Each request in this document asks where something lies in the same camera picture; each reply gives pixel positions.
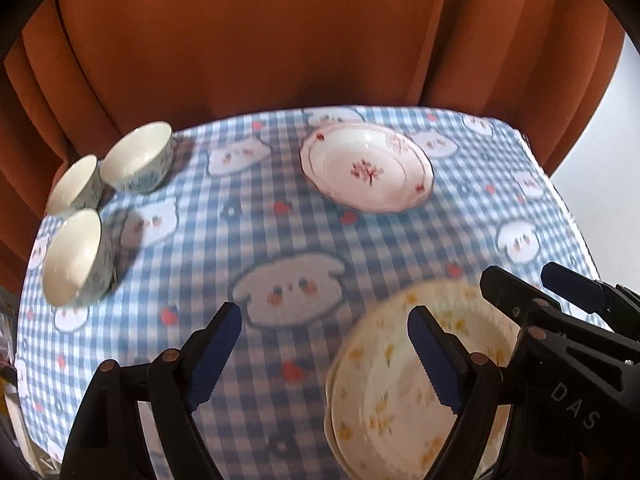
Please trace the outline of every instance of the bowl rim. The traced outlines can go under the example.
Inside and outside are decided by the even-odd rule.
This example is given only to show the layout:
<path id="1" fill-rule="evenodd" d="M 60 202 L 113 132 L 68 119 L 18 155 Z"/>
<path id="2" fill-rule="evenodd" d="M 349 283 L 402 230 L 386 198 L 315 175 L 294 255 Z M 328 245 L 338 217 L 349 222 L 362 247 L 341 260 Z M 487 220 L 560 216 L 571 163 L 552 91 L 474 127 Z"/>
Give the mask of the bowl rim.
<path id="1" fill-rule="evenodd" d="M 87 180 L 86 180 L 86 182 L 84 183 L 84 186 L 82 186 L 82 187 L 81 187 L 80 191 L 76 194 L 76 196 L 75 196 L 75 197 L 73 197 L 73 199 L 70 201 L 70 203 L 69 203 L 66 207 L 64 207 L 64 208 L 62 208 L 62 209 L 59 209 L 59 210 L 56 210 L 56 211 L 52 211 L 52 210 L 51 210 L 51 199 L 52 199 L 53 195 L 56 193 L 56 190 L 61 189 L 61 188 L 60 188 L 60 185 L 61 185 L 65 180 L 68 180 L 68 179 L 70 178 L 70 177 L 69 177 L 69 175 L 71 174 L 71 171 L 72 171 L 74 168 L 76 168 L 76 169 L 77 169 L 77 168 L 78 168 L 78 166 L 79 166 L 82 162 L 84 162 L 84 161 L 86 161 L 86 160 L 92 160 L 92 159 L 93 159 L 93 162 L 94 162 L 94 168 L 93 168 L 93 169 L 92 169 L 92 171 L 91 171 L 91 175 L 88 177 L 88 179 L 87 179 Z M 78 160 L 76 160 L 76 161 L 75 161 L 71 166 L 69 166 L 69 167 L 66 169 L 65 173 L 63 173 L 63 174 L 62 174 L 62 176 L 60 177 L 60 179 L 56 182 L 56 185 L 53 187 L 53 189 L 51 190 L 51 192 L 49 193 L 49 197 L 47 198 L 47 205 L 45 206 L 45 211 L 46 211 L 46 213 L 47 213 L 47 214 L 49 214 L 49 215 L 51 215 L 51 216 L 57 216 L 57 215 L 59 215 L 59 214 L 61 214 L 61 213 L 65 212 L 67 209 L 71 208 L 71 205 L 72 205 L 73 201 L 74 201 L 76 198 L 78 198 L 78 195 L 79 195 L 80 193 L 82 193 L 82 191 L 83 191 L 83 190 L 84 190 L 84 188 L 87 186 L 87 184 L 89 184 L 89 181 L 91 180 L 92 176 L 94 176 L 95 168 L 96 168 L 97 166 L 98 166 L 98 157 L 96 157 L 93 153 L 90 153 L 89 155 L 85 155 L 85 156 L 83 156 L 83 157 L 79 158 L 79 159 L 78 159 Z"/>
<path id="2" fill-rule="evenodd" d="M 85 214 L 88 214 L 88 215 L 98 219 L 98 246 L 96 247 L 94 257 L 91 260 L 91 265 L 89 266 L 89 271 L 87 272 L 86 276 L 84 277 L 84 280 L 82 280 L 82 283 L 76 289 L 76 293 L 71 298 L 69 298 L 65 303 L 54 304 L 49 299 L 49 297 L 47 296 L 47 288 L 45 286 L 45 271 L 47 269 L 47 261 L 49 261 L 49 255 L 51 254 L 50 250 L 51 250 L 53 244 L 55 243 L 56 238 L 58 238 L 58 235 L 63 231 L 65 226 L 67 226 L 72 219 L 75 219 L 78 216 L 85 215 Z M 86 207 L 84 209 L 81 209 L 80 211 L 76 211 L 75 213 L 73 213 L 69 218 L 67 218 L 64 221 L 64 223 L 60 226 L 60 229 L 58 229 L 56 231 L 56 233 L 53 235 L 53 238 L 51 239 L 51 243 L 49 244 L 49 247 L 47 248 L 47 253 L 44 256 L 44 261 L 42 263 L 42 294 L 44 296 L 44 299 L 47 301 L 47 304 L 49 304 L 53 308 L 64 308 L 66 305 L 68 305 L 73 300 L 78 298 L 78 296 L 80 295 L 80 291 L 84 288 L 84 286 L 86 285 L 87 280 L 89 279 L 89 275 L 91 275 L 91 271 L 94 269 L 95 259 L 98 257 L 98 252 L 100 251 L 100 244 L 102 242 L 102 233 L 103 233 L 103 231 L 104 231 L 104 228 L 102 226 L 102 219 L 100 218 L 100 215 L 98 214 L 98 212 L 95 209 L 91 209 L 89 207 Z"/>
<path id="3" fill-rule="evenodd" d="M 151 121 L 150 123 L 142 124 L 141 126 L 138 126 L 137 128 L 134 128 L 129 133 L 127 133 L 125 136 L 123 136 L 118 142 L 116 142 L 111 147 L 111 149 L 107 152 L 107 155 L 102 160 L 102 165 L 100 166 L 100 178 L 103 179 L 105 182 L 111 184 L 111 183 L 115 183 L 115 182 L 122 182 L 124 180 L 129 180 L 129 179 L 135 177 L 137 174 L 141 173 L 142 170 L 144 170 L 145 166 L 148 163 L 142 165 L 142 167 L 140 167 L 140 168 L 137 168 L 136 171 L 134 171 L 133 173 L 126 174 L 123 177 L 118 178 L 118 179 L 106 179 L 104 177 L 105 167 L 108 167 L 109 164 L 113 164 L 113 162 L 110 162 L 110 158 L 113 158 L 113 153 L 116 152 L 117 149 L 121 148 L 128 140 L 132 139 L 132 137 L 135 134 L 138 134 L 140 131 L 142 131 L 143 129 L 149 128 L 150 126 L 156 126 L 156 125 L 161 125 L 161 126 L 167 126 L 168 127 L 168 129 L 167 129 L 167 133 L 168 134 L 166 136 L 166 140 L 164 141 L 162 146 L 160 146 L 160 148 L 158 148 L 158 150 L 151 156 L 149 161 L 154 160 L 156 157 L 158 157 L 158 155 L 160 155 L 162 153 L 162 151 L 166 148 L 167 144 L 171 143 L 171 138 L 173 137 L 173 134 L 174 134 L 173 127 L 167 121 Z"/>

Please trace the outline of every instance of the dish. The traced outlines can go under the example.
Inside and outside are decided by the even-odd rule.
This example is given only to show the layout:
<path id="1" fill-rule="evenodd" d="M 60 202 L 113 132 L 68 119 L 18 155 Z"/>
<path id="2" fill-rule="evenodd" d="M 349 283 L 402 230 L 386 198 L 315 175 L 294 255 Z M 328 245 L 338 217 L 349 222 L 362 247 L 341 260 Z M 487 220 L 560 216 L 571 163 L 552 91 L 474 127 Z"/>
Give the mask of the dish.
<path id="1" fill-rule="evenodd" d="M 499 365 L 516 343 L 517 325 L 463 280 L 413 286 L 367 313 L 338 362 L 329 408 L 338 451 L 356 477 L 424 478 L 455 421 L 406 335 L 416 304 L 426 304 L 470 352 L 484 352 Z M 497 459 L 507 417 L 501 406 L 478 473 Z"/>
<path id="2" fill-rule="evenodd" d="M 428 199 L 433 167 L 423 150 L 370 123 L 323 126 L 302 143 L 303 174 L 318 191 L 366 213 L 398 213 Z"/>
<path id="3" fill-rule="evenodd" d="M 98 159 L 95 155 L 84 156 L 54 186 L 47 200 L 47 213 L 65 220 L 86 207 L 95 209 L 103 189 Z"/>
<path id="4" fill-rule="evenodd" d="M 69 217 L 53 237 L 42 267 L 42 291 L 53 307 L 89 306 L 114 277 L 113 246 L 93 209 Z"/>
<path id="5" fill-rule="evenodd" d="M 163 121 L 129 132 L 102 162 L 100 176 L 116 191 L 149 193 L 164 180 L 174 158 L 173 130 Z"/>

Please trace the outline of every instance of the brown curtain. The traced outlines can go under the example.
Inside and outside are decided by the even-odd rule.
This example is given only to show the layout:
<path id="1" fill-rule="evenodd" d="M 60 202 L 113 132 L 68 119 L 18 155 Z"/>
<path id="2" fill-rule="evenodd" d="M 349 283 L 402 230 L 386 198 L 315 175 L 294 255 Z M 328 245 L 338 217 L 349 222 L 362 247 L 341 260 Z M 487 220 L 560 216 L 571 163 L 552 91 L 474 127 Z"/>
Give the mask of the brown curtain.
<path id="1" fill-rule="evenodd" d="M 0 73 L 0 284 L 19 293 L 69 162 L 146 121 L 453 108 L 520 129 L 551 172 L 622 41 L 601 0 L 46 0 Z"/>

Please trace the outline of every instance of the table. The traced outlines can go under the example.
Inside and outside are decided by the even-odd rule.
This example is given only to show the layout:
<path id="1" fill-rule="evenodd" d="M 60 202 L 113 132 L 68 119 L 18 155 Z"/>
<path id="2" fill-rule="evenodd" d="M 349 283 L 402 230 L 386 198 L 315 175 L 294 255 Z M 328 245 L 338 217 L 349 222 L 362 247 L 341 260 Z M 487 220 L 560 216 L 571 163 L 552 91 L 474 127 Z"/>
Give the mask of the table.
<path id="1" fill-rule="evenodd" d="M 300 143 L 324 121 L 343 120 L 413 137 L 434 165 L 429 201 L 374 216 L 313 190 L 300 171 Z M 101 361 L 148 362 L 179 348 L 232 299 L 244 329 L 210 402 L 194 414 L 221 473 L 345 478 L 322 430 L 322 386 L 367 306 L 424 279 L 477 281 L 493 264 L 536 286 L 552 260 L 597 277 L 526 141 L 499 120 L 429 108 L 312 108 L 203 124 L 176 133 L 174 143 L 159 190 L 103 197 L 118 283 L 98 304 L 47 305 L 42 259 L 60 222 L 47 217 L 40 227 L 21 298 L 17 368 L 28 431 L 54 457 Z M 148 444 L 159 478 L 168 478 L 152 431 Z"/>

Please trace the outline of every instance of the bowl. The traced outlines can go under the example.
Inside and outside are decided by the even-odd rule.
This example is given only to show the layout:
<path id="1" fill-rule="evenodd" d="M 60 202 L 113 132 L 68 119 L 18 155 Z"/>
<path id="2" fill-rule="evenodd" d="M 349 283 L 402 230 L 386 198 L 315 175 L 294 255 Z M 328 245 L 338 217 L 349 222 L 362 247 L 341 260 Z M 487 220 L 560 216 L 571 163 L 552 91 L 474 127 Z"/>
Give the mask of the bowl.
<path id="1" fill-rule="evenodd" d="M 110 149 L 100 176 L 116 191 L 149 193 L 155 190 L 171 167 L 174 150 L 169 123 L 156 121 L 129 132 Z"/>
<path id="2" fill-rule="evenodd" d="M 84 156 L 54 186 L 47 201 L 47 213 L 64 220 L 81 209 L 95 209 L 103 189 L 98 159 L 95 155 Z"/>
<path id="3" fill-rule="evenodd" d="M 42 267 L 42 291 L 53 307 L 89 306 L 114 278 L 113 245 L 93 209 L 70 216 L 53 237 Z"/>

